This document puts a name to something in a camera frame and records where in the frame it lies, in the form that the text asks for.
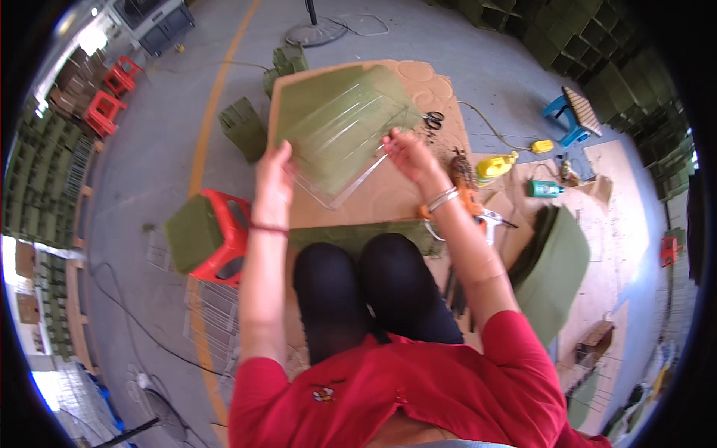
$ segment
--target silver bracelet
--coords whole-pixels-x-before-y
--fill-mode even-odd
[[[428,213],[433,214],[433,211],[440,207],[441,205],[445,204],[446,202],[450,201],[453,198],[458,197],[458,188],[453,187],[451,189],[448,189],[444,191],[443,193],[439,194],[428,205]]]

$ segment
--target hand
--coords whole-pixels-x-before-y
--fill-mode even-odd
[[[381,142],[396,168],[418,185],[424,199],[453,187],[438,160],[415,135],[393,128]]]
[[[268,148],[257,166],[256,198],[252,221],[288,227],[289,206],[294,195],[296,168],[289,162],[291,145],[284,140],[278,148]]]

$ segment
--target wrist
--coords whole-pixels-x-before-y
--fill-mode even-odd
[[[451,182],[438,162],[418,182],[418,189],[421,191],[424,201],[434,198],[451,188],[453,188],[453,182]]]
[[[252,222],[256,225],[288,229],[289,206],[281,201],[257,198],[252,205]]]

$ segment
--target black pants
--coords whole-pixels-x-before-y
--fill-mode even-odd
[[[413,340],[463,343],[421,253],[403,235],[374,237],[358,263],[329,243],[312,244],[296,259],[294,289],[311,365],[361,345],[369,333],[379,342],[387,342],[388,331]]]

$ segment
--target scissors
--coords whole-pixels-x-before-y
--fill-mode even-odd
[[[423,121],[426,122],[426,126],[428,126],[431,129],[440,129],[443,127],[443,124],[441,123],[445,118],[445,115],[443,115],[440,112],[436,112],[435,110],[428,112],[426,115],[423,115]]]

